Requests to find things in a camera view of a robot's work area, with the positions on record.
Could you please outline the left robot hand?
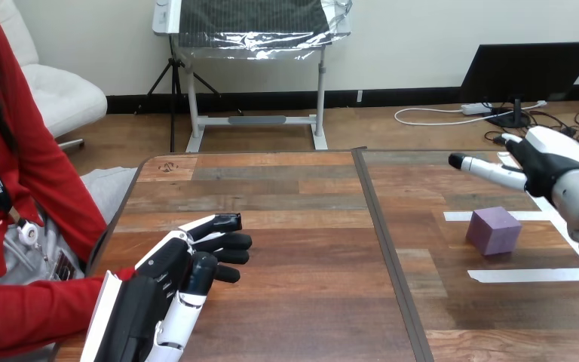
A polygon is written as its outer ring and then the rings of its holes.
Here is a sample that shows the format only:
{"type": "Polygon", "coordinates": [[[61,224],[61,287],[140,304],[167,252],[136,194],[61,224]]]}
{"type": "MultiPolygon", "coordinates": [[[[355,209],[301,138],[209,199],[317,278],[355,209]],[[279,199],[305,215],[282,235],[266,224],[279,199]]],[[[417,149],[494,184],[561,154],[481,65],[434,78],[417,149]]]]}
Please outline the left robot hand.
{"type": "Polygon", "coordinates": [[[168,232],[126,281],[108,271],[82,361],[178,361],[214,281],[240,280],[252,238],[239,213],[217,213],[168,232]]]}

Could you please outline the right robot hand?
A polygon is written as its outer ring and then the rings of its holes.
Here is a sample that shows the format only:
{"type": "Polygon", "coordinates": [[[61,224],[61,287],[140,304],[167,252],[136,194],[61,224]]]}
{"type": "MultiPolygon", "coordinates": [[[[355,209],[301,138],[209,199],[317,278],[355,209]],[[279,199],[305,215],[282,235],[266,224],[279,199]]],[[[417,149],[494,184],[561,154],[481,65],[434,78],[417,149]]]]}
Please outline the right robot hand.
{"type": "Polygon", "coordinates": [[[524,137],[503,133],[495,137],[495,143],[503,145],[519,167],[494,164],[460,152],[449,155],[448,163],[457,170],[548,200],[561,176],[579,170],[579,142],[548,127],[532,127],[524,137]]]}

